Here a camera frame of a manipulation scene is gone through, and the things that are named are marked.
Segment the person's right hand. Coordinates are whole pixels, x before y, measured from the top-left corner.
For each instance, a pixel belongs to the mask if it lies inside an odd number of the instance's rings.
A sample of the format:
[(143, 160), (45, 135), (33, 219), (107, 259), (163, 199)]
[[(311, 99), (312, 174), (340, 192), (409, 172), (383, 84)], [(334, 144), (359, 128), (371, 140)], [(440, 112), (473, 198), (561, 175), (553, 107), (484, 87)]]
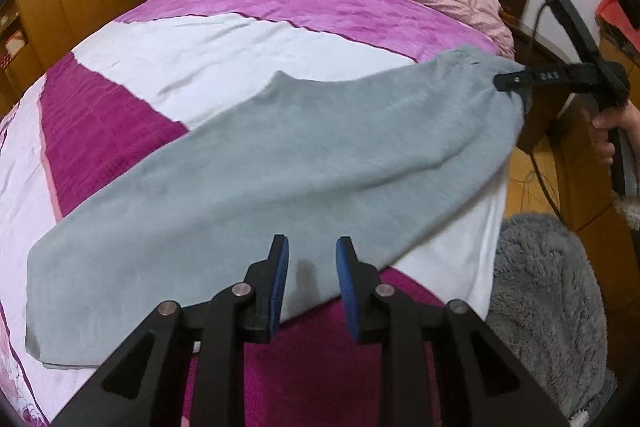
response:
[(639, 109), (630, 100), (612, 104), (596, 100), (588, 118), (591, 145), (610, 168), (613, 191), (620, 197), (639, 195)]

